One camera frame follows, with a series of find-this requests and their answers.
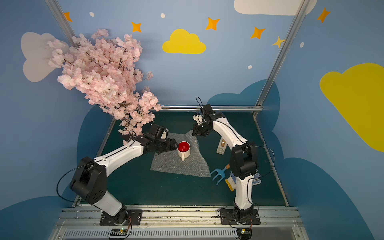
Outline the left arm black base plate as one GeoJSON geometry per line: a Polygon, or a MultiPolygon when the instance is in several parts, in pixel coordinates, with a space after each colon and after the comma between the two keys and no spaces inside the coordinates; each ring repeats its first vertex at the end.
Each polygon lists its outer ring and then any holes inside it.
{"type": "Polygon", "coordinates": [[[142,210],[121,209],[115,216],[102,212],[100,226],[139,226],[141,223],[142,210]]]}

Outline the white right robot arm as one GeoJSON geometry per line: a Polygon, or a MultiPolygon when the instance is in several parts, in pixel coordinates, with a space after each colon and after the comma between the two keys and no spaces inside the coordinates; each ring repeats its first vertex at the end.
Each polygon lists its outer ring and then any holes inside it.
{"type": "Polygon", "coordinates": [[[216,131],[230,148],[230,169],[236,177],[234,218],[239,224],[250,225],[255,219],[252,181],[258,168],[256,146],[243,138],[224,114],[214,112],[209,104],[201,107],[201,113],[195,115],[194,120],[196,121],[193,128],[194,136],[205,137],[211,131],[216,131]]]}

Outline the clear bubble wrap sheet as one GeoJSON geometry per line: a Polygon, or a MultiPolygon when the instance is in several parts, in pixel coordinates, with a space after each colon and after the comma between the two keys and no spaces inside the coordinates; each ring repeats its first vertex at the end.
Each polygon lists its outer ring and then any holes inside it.
{"type": "Polygon", "coordinates": [[[182,160],[176,150],[161,153],[154,156],[150,170],[202,178],[210,177],[209,166],[200,153],[197,138],[192,133],[192,130],[185,134],[169,133],[169,138],[175,139],[177,143],[188,142],[190,144],[191,153],[189,157],[182,160]]]}

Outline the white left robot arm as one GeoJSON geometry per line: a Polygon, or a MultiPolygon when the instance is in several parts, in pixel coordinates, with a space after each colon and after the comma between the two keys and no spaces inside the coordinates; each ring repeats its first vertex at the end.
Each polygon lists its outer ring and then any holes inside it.
{"type": "Polygon", "coordinates": [[[80,161],[69,187],[82,200],[102,211],[101,225],[130,224],[126,206],[107,189],[108,176],[148,152],[161,154],[177,150],[179,144],[175,139],[170,139],[168,133],[166,128],[152,125],[144,135],[131,137],[128,143],[108,154],[94,159],[85,157],[80,161]]]}

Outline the white mug red inside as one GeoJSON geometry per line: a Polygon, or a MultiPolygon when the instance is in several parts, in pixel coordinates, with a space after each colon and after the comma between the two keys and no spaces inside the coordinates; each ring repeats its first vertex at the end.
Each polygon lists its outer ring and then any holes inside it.
{"type": "Polygon", "coordinates": [[[188,142],[180,142],[178,144],[178,155],[182,161],[185,161],[191,154],[191,145],[188,142]]]}

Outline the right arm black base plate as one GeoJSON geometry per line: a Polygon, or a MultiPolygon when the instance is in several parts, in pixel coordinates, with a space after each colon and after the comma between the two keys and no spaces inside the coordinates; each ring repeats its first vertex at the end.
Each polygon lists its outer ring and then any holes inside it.
{"type": "Polygon", "coordinates": [[[218,215],[222,225],[260,225],[261,220],[257,210],[252,208],[247,210],[225,209],[218,210],[218,215]]]}

